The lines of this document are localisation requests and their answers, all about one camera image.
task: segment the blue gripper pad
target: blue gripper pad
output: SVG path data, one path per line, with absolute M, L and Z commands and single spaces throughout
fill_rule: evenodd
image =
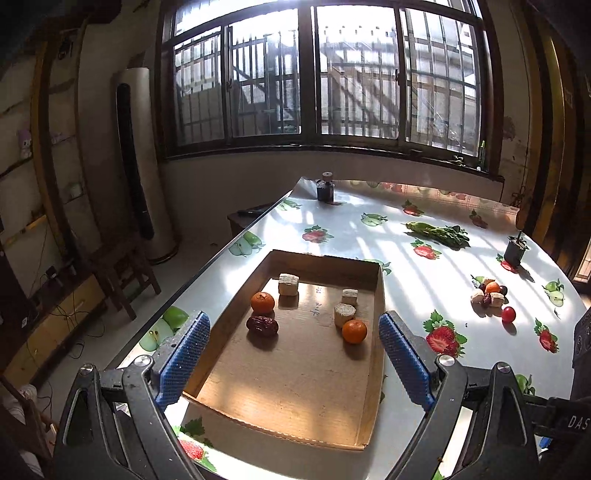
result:
M 429 373 L 409 341 L 387 313 L 379 318 L 379 339 L 410 400 L 428 412 L 435 404 Z
M 203 349 L 209 341 L 209 317 L 201 312 L 160 374 L 156 405 L 162 411 L 178 402 Z

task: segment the white wall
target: white wall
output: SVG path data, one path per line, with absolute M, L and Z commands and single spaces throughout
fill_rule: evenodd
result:
M 185 240 L 217 243 L 231 239 L 226 216 L 274 202 L 302 176 L 389 181 L 501 197 L 502 182 L 409 160 L 328 152 L 261 152 L 211 155 L 162 165 L 164 193 L 173 222 Z
M 121 12 L 111 23 L 89 25 L 80 56 L 79 134 L 87 189 L 103 241 L 126 229 L 129 218 L 111 82 L 131 57 L 152 50 L 160 2 L 152 0 L 134 13 L 139 3 L 123 0 Z
M 31 81 L 35 57 L 15 59 L 0 80 L 0 112 L 25 100 L 0 115 L 0 171 L 20 159 L 17 131 L 30 127 Z M 29 161 L 0 180 L 0 216 L 4 231 L 0 241 L 19 232 L 31 221 L 31 211 L 41 207 L 41 195 L 33 161 Z M 51 265 L 61 266 L 61 256 L 47 222 L 19 237 L 5 248 L 8 262 L 26 295 L 39 286 L 39 276 Z
M 505 96 L 505 128 L 499 174 L 505 177 L 503 203 L 510 204 L 519 192 L 527 168 L 530 133 L 530 88 L 521 37 L 512 9 L 512 0 L 489 0 L 501 51 Z

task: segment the orange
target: orange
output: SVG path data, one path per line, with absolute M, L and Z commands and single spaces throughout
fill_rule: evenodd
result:
M 485 289 L 485 293 L 499 293 L 501 291 L 501 286 L 496 282 L 490 282 Z
M 275 300 L 270 293 L 260 291 L 252 296 L 251 307 L 254 313 L 269 313 L 275 308 Z
M 343 325 L 341 334 L 347 343 L 361 343 L 368 335 L 368 328 L 361 320 L 349 320 Z

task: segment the cherry tomato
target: cherry tomato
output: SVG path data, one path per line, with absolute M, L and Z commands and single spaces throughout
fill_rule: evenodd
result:
M 517 314 L 515 313 L 515 309 L 513 307 L 505 307 L 503 312 L 501 313 L 501 320 L 503 323 L 511 323 L 515 320 Z

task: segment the cardboard tray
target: cardboard tray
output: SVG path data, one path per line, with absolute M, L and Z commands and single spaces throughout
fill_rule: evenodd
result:
M 298 297 L 280 297 L 281 273 L 299 276 Z M 343 288 L 359 290 L 356 318 L 368 327 L 359 345 L 346 343 L 333 321 Z M 246 328 L 257 291 L 275 298 L 278 335 Z M 324 447 L 363 450 L 378 414 L 384 312 L 378 264 L 271 251 L 222 312 L 184 395 L 244 426 Z

